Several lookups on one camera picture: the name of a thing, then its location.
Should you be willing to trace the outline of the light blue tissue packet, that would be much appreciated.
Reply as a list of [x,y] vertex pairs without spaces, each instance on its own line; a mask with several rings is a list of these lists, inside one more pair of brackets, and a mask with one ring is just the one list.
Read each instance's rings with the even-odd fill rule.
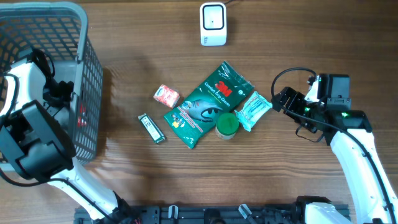
[[246,131],[251,132],[254,125],[260,118],[272,109],[272,103],[268,102],[257,91],[254,91],[245,102],[240,111],[235,111],[238,121]]

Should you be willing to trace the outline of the green lidded jar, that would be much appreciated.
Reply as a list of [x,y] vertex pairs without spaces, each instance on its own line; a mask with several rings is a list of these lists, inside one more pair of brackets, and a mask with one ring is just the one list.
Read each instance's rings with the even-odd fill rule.
[[220,139],[229,140],[239,129],[239,121],[235,114],[223,113],[216,122],[216,134]]

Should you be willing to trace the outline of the red white small box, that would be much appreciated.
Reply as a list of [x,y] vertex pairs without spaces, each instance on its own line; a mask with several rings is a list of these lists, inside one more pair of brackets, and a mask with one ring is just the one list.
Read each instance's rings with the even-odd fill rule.
[[180,98],[180,94],[166,85],[161,85],[154,93],[153,98],[159,103],[173,109]]

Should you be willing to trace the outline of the green 3M gloves packet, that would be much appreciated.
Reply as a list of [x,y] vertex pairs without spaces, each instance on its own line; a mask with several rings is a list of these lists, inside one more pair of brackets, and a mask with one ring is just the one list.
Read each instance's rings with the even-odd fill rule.
[[217,119],[237,107],[254,89],[227,61],[199,84],[181,104],[164,115],[172,131],[193,149]]

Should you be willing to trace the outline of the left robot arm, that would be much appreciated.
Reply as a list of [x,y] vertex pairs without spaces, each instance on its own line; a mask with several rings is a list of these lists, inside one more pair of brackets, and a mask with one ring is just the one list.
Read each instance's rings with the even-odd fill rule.
[[1,154],[26,182],[52,185],[79,203],[92,223],[131,223],[135,214],[114,191],[98,182],[76,158],[75,145],[43,104],[58,109],[72,100],[73,82],[55,80],[55,64],[40,49],[27,49],[1,77],[7,81],[1,111]]

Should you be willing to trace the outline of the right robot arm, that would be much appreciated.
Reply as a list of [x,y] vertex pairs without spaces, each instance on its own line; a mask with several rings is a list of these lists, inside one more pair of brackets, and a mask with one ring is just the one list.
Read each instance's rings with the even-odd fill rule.
[[397,196],[377,155],[365,112],[351,109],[350,77],[309,76],[306,95],[291,87],[272,92],[273,109],[283,111],[300,129],[321,132],[343,169],[358,223],[397,223]]

